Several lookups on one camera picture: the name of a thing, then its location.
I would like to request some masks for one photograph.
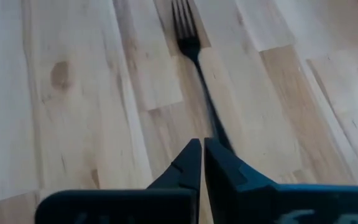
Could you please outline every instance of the fork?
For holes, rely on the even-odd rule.
[[[196,24],[193,14],[191,13],[188,0],[173,0],[172,14],[175,37],[179,46],[179,50],[184,56],[188,57],[194,63],[199,79],[201,80],[201,86],[206,100],[206,107],[208,111],[209,122],[211,123],[212,127],[213,137],[218,139],[218,141],[226,149],[234,152],[230,145],[229,138],[227,137],[223,125],[218,117],[204,79],[203,71],[201,70],[200,61],[198,60],[198,55],[201,51],[201,42],[200,38],[198,37]]]

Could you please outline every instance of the light wood plank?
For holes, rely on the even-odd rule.
[[[0,200],[39,188],[20,1],[0,0]]]
[[[182,100],[165,35],[153,0],[114,1],[140,109]]]
[[[216,51],[211,53],[210,61],[203,61],[203,69],[210,66],[211,71],[217,70],[215,77],[224,75],[229,80],[225,90],[211,90],[214,102],[218,105],[219,101],[224,101],[220,99],[222,92],[233,89],[234,104],[240,108],[240,116],[236,119],[242,132],[230,137],[232,142],[241,142],[234,144],[237,155],[269,177],[301,169],[300,145],[283,114],[258,51],[253,48],[244,27],[238,23],[235,3],[198,0],[196,5],[212,48]],[[217,14],[221,16],[219,20],[214,20]],[[207,82],[214,80],[212,72],[204,74]],[[224,114],[233,110],[217,108],[222,117],[229,116]]]
[[[261,56],[302,147],[305,168],[313,168],[319,183],[353,184],[352,174],[313,101],[295,49],[280,47],[263,51]]]
[[[274,0],[236,1],[241,13],[238,20],[245,25],[258,51],[295,43]]]
[[[357,55],[356,52],[358,53],[358,48],[356,49],[357,50],[354,51],[355,48],[353,48],[351,50],[352,53],[348,56],[350,57],[351,55]],[[338,151],[341,153],[342,158],[346,161],[348,168],[350,168],[354,181],[358,184],[358,155],[356,154],[355,150],[353,150],[348,137],[343,131],[341,123],[338,121],[337,116],[326,97],[326,90],[321,88],[321,80],[315,75],[316,70],[311,65],[311,62],[300,57],[300,64],[310,86],[310,91],[313,93],[313,100],[316,102],[316,105],[321,112],[321,116],[324,118],[326,124],[329,127],[328,130],[330,132],[330,136],[332,137],[336,148],[339,149]]]
[[[152,181],[114,18],[105,0],[31,2],[44,188],[52,192]]]
[[[147,149],[156,179],[191,138],[197,138],[184,102],[140,114]]]
[[[211,136],[211,124],[198,73],[193,62],[184,56],[179,55],[174,57],[173,60],[186,105],[188,116],[186,120],[192,124],[193,131],[191,133],[194,133],[193,138],[199,138],[201,145],[204,146],[203,139]],[[204,160],[201,164],[200,223],[213,223],[205,182]]]
[[[301,58],[358,45],[358,2],[275,0],[296,39]]]
[[[37,191],[0,201],[0,224],[32,224],[39,204]]]
[[[358,68],[341,53],[313,59],[310,64],[352,146],[347,163],[358,178]]]
[[[313,169],[302,169],[279,177],[278,182],[286,184],[319,184]]]

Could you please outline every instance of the black plastic claw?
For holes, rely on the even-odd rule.
[[[148,189],[188,188],[200,191],[201,143],[192,139],[171,163],[168,169]]]
[[[215,139],[205,139],[204,156],[215,223],[243,223],[244,220],[253,223],[268,217],[270,196],[278,186],[274,181],[248,166]]]

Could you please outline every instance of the wooden floor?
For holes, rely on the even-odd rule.
[[[280,183],[358,185],[358,1],[190,4],[237,155]],[[0,223],[58,190],[144,188],[210,135],[172,29],[170,0],[0,0]]]

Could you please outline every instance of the fork tines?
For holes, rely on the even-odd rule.
[[[178,38],[197,36],[196,24],[188,0],[173,0],[172,13],[175,35]]]

